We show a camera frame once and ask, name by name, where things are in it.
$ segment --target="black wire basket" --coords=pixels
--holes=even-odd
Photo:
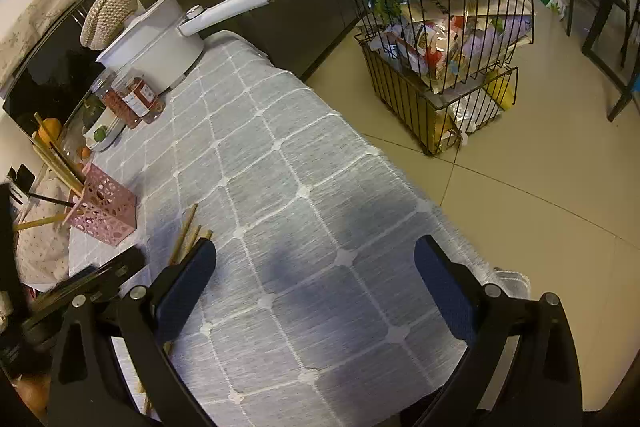
[[[377,95],[426,153],[515,102],[516,49],[534,38],[534,0],[355,0]]]
[[[377,96],[417,138],[426,155],[436,155],[495,120],[515,104],[518,68],[478,71],[465,84],[431,92],[401,61],[389,62],[369,41],[357,37]]]

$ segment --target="orange item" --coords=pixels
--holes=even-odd
[[[49,136],[51,139],[57,140],[62,131],[62,124],[58,118],[47,118],[42,123],[44,124],[44,129],[42,127],[38,129],[38,137],[44,145],[49,146]]]

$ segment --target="table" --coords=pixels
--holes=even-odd
[[[139,196],[138,229],[115,249],[72,230],[69,263],[138,244],[148,266],[127,288],[148,285],[200,202],[194,222],[213,230],[218,265],[172,360],[218,425],[369,427],[441,386],[465,346],[415,269],[426,233],[482,283],[527,295],[526,279],[491,270],[379,149],[238,36],[207,39],[167,102],[95,159]]]

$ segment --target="tiled floor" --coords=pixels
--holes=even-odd
[[[441,204],[491,264],[528,275],[533,298],[558,293],[584,408],[599,409],[640,347],[640,114],[632,103],[607,121],[616,91],[580,52],[588,20],[574,22],[568,38],[548,10],[536,15],[535,44],[511,64],[520,68],[516,105],[459,151],[422,154],[377,99],[353,38],[308,85]],[[604,34],[599,44],[622,42]]]

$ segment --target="metal screw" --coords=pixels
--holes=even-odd
[[[146,295],[146,288],[144,286],[135,286],[130,292],[129,297],[134,301],[142,299]]]
[[[71,305],[74,308],[79,308],[86,302],[86,297],[84,295],[76,295],[74,299],[71,301]]]
[[[558,306],[560,303],[560,298],[555,293],[545,293],[545,301],[551,304],[552,306]]]
[[[495,299],[496,297],[502,295],[502,290],[500,289],[500,286],[497,286],[495,284],[488,284],[484,287],[484,293]]]

